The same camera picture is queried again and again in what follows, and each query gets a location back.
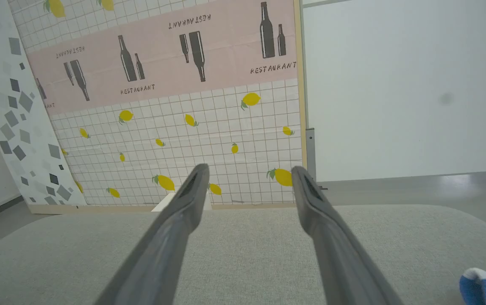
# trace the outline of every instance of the wooden edge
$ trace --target wooden edge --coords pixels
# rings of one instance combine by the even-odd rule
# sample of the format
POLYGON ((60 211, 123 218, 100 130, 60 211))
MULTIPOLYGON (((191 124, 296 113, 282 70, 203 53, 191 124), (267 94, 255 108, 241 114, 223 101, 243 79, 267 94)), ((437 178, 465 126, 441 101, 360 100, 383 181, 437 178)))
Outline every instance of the wooden edge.
POLYGON ((307 168, 307 112, 305 110, 305 67, 303 66, 303 33, 301 31, 301 3, 294 0, 295 48, 297 52, 297 89, 299 91, 299 121, 301 127, 301 158, 307 168))
MULTIPOLYGON (((294 202, 264 203, 259 205, 212 205, 213 210, 244 210, 249 208, 295 207, 294 202)), ((65 206, 65 205, 28 205, 33 214, 91 214, 91 213, 131 213, 150 212, 150 206, 65 206)))

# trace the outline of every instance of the whiteboard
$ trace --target whiteboard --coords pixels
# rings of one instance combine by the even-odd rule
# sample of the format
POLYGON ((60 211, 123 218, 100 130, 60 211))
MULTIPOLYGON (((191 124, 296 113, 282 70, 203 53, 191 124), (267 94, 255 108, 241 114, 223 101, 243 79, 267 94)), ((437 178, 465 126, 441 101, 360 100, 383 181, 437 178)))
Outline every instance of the whiteboard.
POLYGON ((486 171, 486 1, 303 10, 318 181, 486 171))

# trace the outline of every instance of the floor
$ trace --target floor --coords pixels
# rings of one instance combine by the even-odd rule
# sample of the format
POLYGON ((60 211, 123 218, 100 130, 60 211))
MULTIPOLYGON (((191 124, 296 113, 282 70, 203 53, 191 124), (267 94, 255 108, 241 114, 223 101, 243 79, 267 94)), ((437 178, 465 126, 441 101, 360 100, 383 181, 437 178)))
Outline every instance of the floor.
MULTIPOLYGON (((332 205, 423 204, 451 207, 486 222, 486 172, 376 180, 320 182, 332 205)), ((0 239, 49 215, 20 202, 0 213, 0 239)))

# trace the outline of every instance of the yellow lemon print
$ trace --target yellow lemon print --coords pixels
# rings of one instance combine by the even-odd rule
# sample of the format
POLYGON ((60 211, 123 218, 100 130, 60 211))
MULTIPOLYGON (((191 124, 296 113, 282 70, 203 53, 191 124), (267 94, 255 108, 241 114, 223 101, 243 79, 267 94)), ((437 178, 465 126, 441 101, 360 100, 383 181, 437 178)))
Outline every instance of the yellow lemon print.
POLYGON ((292 185, 292 174, 285 170, 285 169, 276 169, 273 168, 272 170, 267 172, 267 176, 271 179, 276 178, 278 184, 282 186, 291 186, 292 185))
POLYGON ((105 10, 108 10, 108 11, 115 10, 115 8, 113 7, 113 0, 98 0, 98 4, 100 6, 103 6, 103 8, 105 8, 105 10))
POLYGON ((190 115, 190 114, 187 114, 185 117, 184 117, 184 120, 186 121, 187 124, 189 124, 190 126, 197 126, 199 123, 196 122, 194 120, 194 118, 190 115))
POLYGON ((131 120, 133 116, 134 114, 132 112, 129 112, 128 110, 122 110, 119 114, 119 123, 122 125, 123 123, 131 120))
POLYGON ((288 126, 284 126, 284 127, 282 128, 282 132, 283 132, 285 135, 287 135, 287 136, 291 136, 291 135, 293 135, 293 134, 295 133, 295 131, 292 131, 292 130, 290 129, 290 127, 288 127, 288 126))
POLYGON ((166 143, 163 143, 161 139, 156 139, 156 144, 160 147, 164 147, 166 143))
POLYGON ((244 110, 245 108, 248 108, 248 106, 254 106, 254 105, 258 104, 258 102, 261 99, 262 98, 260 97, 260 95, 254 93, 254 92, 251 92, 251 93, 245 95, 245 97, 241 101, 241 109, 244 110))
POLYGON ((77 182, 77 181, 75 181, 75 184, 76 184, 76 185, 77 185, 77 187, 79 188, 79 191, 80 191, 81 193, 83 193, 83 187, 81 186, 81 184, 80 184, 79 182, 77 182))
POLYGON ((209 185, 209 189, 211 190, 211 192, 215 195, 222 195, 222 189, 220 189, 220 186, 218 185, 215 185, 214 183, 211 183, 209 185))
POLYGON ((53 15, 57 18, 66 16, 64 6, 60 0, 45 0, 45 2, 43 2, 43 10, 53 12, 53 15))
POLYGON ((152 181, 156 184, 160 183, 160 186, 167 191, 175 191, 175 184, 173 184, 173 181, 166 176, 156 175, 152 178, 152 181))
POLYGON ((115 197, 115 198, 120 198, 120 194, 119 194, 119 191, 117 191, 116 189, 111 189, 110 187, 108 187, 106 189, 107 193, 110 193, 111 196, 115 197))
POLYGON ((90 135, 86 132, 85 129, 80 128, 79 133, 81 134, 82 137, 90 139, 90 135))

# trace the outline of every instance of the bottle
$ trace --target bottle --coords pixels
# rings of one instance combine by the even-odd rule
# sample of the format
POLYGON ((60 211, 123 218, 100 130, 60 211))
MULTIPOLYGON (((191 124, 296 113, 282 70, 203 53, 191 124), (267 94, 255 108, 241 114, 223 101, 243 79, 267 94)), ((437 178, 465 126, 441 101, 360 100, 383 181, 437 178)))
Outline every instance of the bottle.
POLYGON ((206 80, 206 73, 203 69, 203 65, 206 63, 206 58, 203 54, 202 35, 200 31, 195 31, 188 34, 190 39, 190 47, 192 48, 192 56, 194 57, 194 64, 198 67, 200 72, 200 80, 203 82, 206 80))
POLYGON ((43 86, 39 82, 39 78, 36 78, 36 85, 38 85, 39 95, 41 95, 41 99, 47 99, 47 95, 45 95, 45 90, 43 90, 43 86))
POLYGON ((144 79, 143 66, 139 60, 137 53, 136 53, 136 68, 138 69, 139 79, 144 79))
POLYGON ((263 58, 275 57, 275 38, 273 25, 267 13, 267 2, 262 2, 262 23, 260 23, 260 40, 262 42, 263 58))
POLYGON ((68 78, 72 82, 72 86, 74 86, 75 84, 73 83, 72 71, 70 71, 70 66, 68 65, 67 62, 64 63, 64 69, 66 69, 66 75, 68 76, 68 78))
POLYGON ((130 52, 126 49, 126 45, 124 44, 124 38, 122 35, 119 35, 119 44, 120 44, 120 59, 122 60, 122 67, 124 67, 124 72, 126 73, 126 79, 128 81, 135 81, 137 80, 136 70, 134 69, 134 63, 132 61, 132 56, 130 52))
POLYGON ((278 25, 277 45, 278 56, 286 55, 286 38, 284 37, 284 33, 282 32, 282 25, 278 25))
POLYGON ((188 64, 188 44, 186 42, 186 34, 182 33, 179 35, 179 39, 181 40, 181 49, 183 50, 184 58, 186 59, 186 63, 188 64))
POLYGON ((84 99, 90 100, 88 97, 88 92, 86 91, 86 80, 84 79, 83 70, 81 69, 81 65, 79 64, 79 60, 72 60, 70 61, 70 65, 72 66, 72 70, 75 75, 75 81, 79 85, 79 88, 83 91, 84 99))

